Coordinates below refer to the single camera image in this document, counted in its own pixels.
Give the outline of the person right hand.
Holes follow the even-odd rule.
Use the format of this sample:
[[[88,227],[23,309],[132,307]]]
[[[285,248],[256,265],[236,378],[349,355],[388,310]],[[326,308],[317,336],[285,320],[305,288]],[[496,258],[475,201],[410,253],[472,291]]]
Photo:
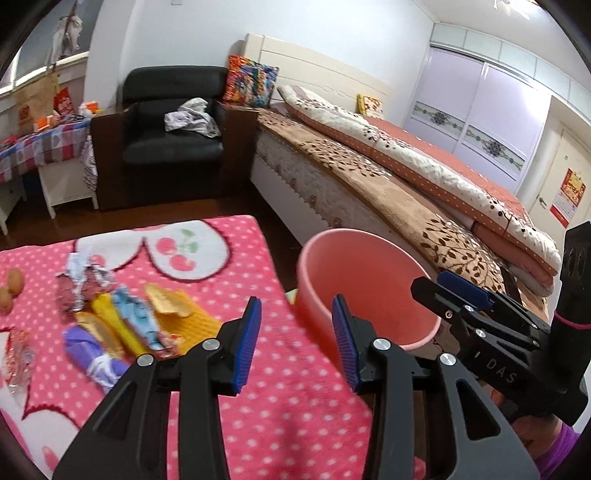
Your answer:
[[[556,443],[563,422],[556,416],[523,416],[512,423],[512,427],[522,444],[536,460],[546,454]]]

